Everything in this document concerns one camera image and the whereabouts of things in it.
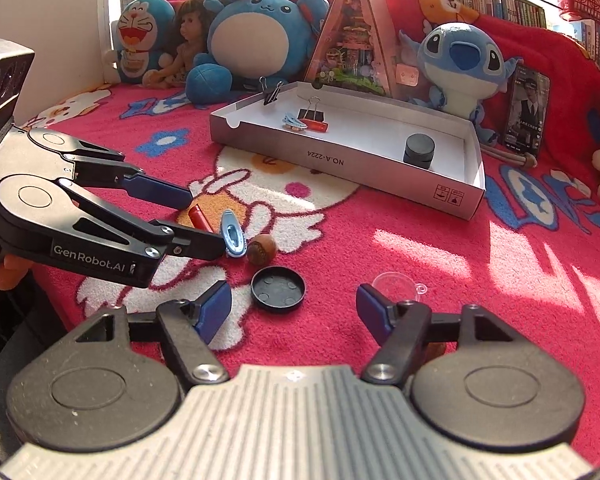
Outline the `person's left hand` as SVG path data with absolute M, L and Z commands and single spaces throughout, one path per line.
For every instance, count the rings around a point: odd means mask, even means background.
M 14 289 L 33 266 L 28 259 L 6 254 L 0 256 L 0 290 Z

